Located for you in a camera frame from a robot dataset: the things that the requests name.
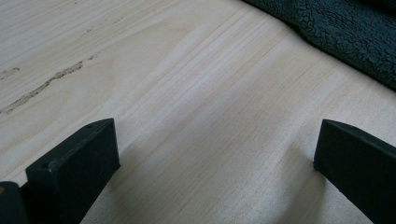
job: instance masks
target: textured cloth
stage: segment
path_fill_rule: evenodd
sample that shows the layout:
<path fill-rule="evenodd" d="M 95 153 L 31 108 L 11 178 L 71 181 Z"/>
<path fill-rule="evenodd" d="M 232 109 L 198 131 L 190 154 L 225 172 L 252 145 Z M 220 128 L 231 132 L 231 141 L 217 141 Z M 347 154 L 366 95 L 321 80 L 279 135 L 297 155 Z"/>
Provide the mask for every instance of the textured cloth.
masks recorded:
<path fill-rule="evenodd" d="M 396 91 L 394 0 L 244 0 Z"/>

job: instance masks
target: wood grain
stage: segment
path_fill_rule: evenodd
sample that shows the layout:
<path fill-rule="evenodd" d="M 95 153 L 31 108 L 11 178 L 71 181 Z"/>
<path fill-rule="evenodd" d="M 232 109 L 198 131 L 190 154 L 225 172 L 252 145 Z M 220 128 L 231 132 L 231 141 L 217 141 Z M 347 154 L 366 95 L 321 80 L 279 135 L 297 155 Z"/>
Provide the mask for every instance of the wood grain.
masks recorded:
<path fill-rule="evenodd" d="M 243 2 L 1 1 L 0 52 L 0 180 L 116 120 L 82 223 L 370 223 L 313 155 L 322 119 L 395 146 L 395 93 Z"/>

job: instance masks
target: wooden surface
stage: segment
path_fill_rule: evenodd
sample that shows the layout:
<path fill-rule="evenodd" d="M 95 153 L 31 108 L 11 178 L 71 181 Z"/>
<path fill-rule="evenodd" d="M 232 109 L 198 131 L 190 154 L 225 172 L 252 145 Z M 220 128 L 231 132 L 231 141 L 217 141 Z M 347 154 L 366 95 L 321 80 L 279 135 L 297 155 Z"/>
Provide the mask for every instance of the wooden surface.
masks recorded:
<path fill-rule="evenodd" d="M 237 0 L 0 3 L 0 180 L 115 118 L 82 223 L 370 223 L 312 168 L 322 119 L 396 145 L 396 95 Z"/>

